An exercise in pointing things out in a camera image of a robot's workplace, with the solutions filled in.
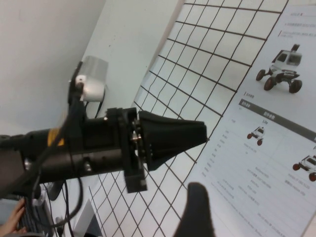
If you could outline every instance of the black cone-shaped nozzle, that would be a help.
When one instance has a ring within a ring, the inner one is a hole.
[[[156,170],[175,155],[207,141],[204,122],[165,118],[139,112],[148,169]]]

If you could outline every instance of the black cable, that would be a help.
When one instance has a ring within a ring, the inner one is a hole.
[[[65,180],[65,192],[66,192],[66,200],[65,200],[65,202],[66,202],[66,215],[69,216],[69,194],[68,194],[68,186],[67,186],[66,180]],[[71,237],[75,237],[70,221],[67,221],[67,223],[68,223],[68,228],[69,228],[69,232],[70,232]]]
[[[46,189],[46,193],[48,194],[48,189],[47,189],[46,185],[45,185],[45,184],[43,184],[43,185],[44,185],[44,188]],[[52,212],[52,208],[51,208],[50,199],[48,199],[48,201],[49,201],[50,217],[51,217],[51,220],[52,220],[52,222],[53,222],[53,224],[54,224],[54,217],[53,217],[53,212]],[[53,228],[53,229],[54,229],[54,231],[55,231],[56,237],[58,237],[56,228]]]
[[[100,112],[100,110],[101,110],[102,104],[103,104],[103,100],[102,100],[102,101],[100,102],[100,104],[99,104],[97,113],[96,113],[95,116],[94,116],[95,119],[96,119],[96,118],[98,117],[98,115],[99,115],[99,112]]]
[[[6,185],[3,189],[0,190],[0,198],[6,197],[8,194],[12,193],[14,190],[21,187],[24,183],[29,181],[31,178],[33,178],[39,171],[41,165],[44,163],[44,161],[50,156],[50,154],[54,151],[54,149],[59,144],[60,140],[63,139],[66,129],[72,122],[73,118],[77,115],[77,110],[79,109],[79,100],[73,99],[72,105],[69,108],[68,115],[63,123],[63,125],[60,127],[59,132],[55,138],[55,140],[52,142],[52,144],[47,147],[42,154],[39,156],[39,158],[32,163],[31,168],[28,171],[25,171],[20,177],[18,177],[16,180],[11,182],[10,184]]]
[[[34,183],[34,186],[33,186],[33,189],[32,189],[32,196],[31,198],[28,199],[28,202],[29,202],[29,205],[30,205],[30,213],[31,213],[31,217],[33,218],[33,220],[44,226],[44,227],[47,227],[47,228],[56,228],[56,227],[60,227],[60,226],[63,226],[65,225],[68,221],[70,221],[74,216],[77,215],[77,213],[80,211],[81,207],[82,207],[82,203],[83,203],[83,187],[82,187],[82,181],[80,179],[80,177],[77,178],[78,179],[78,182],[79,182],[79,187],[80,187],[80,193],[79,193],[79,199],[78,199],[78,202],[77,202],[77,205],[76,207],[74,208],[74,210],[67,216],[65,217],[64,220],[56,223],[56,224],[53,224],[53,225],[47,225],[43,222],[41,222],[34,214],[34,210],[33,210],[33,205],[32,205],[32,200],[34,199],[34,194],[35,194],[35,190],[37,188],[37,185],[39,184],[39,181],[40,181],[40,171],[39,171],[39,175]]]
[[[95,114],[94,118],[96,119],[100,113],[100,110],[101,110],[101,107],[103,105],[103,100],[100,102],[99,104],[99,107],[98,107],[98,110],[97,110],[97,113]],[[84,106],[84,110],[86,111],[87,110],[87,106],[88,106],[89,102],[87,102]]]
[[[65,200],[65,195],[64,195],[64,189],[63,189],[63,187],[62,187],[61,190],[62,190],[62,192],[63,192],[63,196],[64,196],[64,200]],[[59,237],[62,237],[62,236],[63,236],[64,229],[65,229],[65,225],[60,226],[60,227],[57,227],[57,233],[58,233]]]

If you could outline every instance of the white wall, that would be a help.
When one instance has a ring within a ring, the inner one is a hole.
[[[107,0],[85,55],[109,63],[103,109],[130,107],[184,0]],[[91,117],[97,103],[90,104]]]
[[[0,134],[56,126],[105,0],[0,0]]]

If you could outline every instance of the wire mesh grid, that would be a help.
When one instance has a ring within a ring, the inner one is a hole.
[[[210,137],[286,4],[187,0],[132,106],[204,121]],[[128,194],[122,171],[99,175],[89,190],[103,236],[172,236],[186,203],[185,181],[206,145],[146,173],[146,192]]]

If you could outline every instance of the robot image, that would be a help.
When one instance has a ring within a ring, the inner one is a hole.
[[[264,85],[264,90],[271,90],[276,84],[283,81],[289,85],[289,92],[294,94],[302,88],[302,81],[296,80],[299,74],[296,73],[296,68],[300,65],[302,54],[296,52],[299,44],[295,44],[291,51],[281,50],[280,53],[272,61],[269,71],[262,69],[259,71],[256,80],[261,80],[264,76],[270,75]]]
[[[301,162],[293,165],[295,171],[300,168],[309,172],[309,178],[312,182],[316,181],[316,156],[307,156]]]
[[[257,139],[257,145],[261,146],[263,141],[263,136],[265,135],[265,130],[263,127],[257,127],[252,133],[247,135],[247,138],[250,139],[252,137]]]

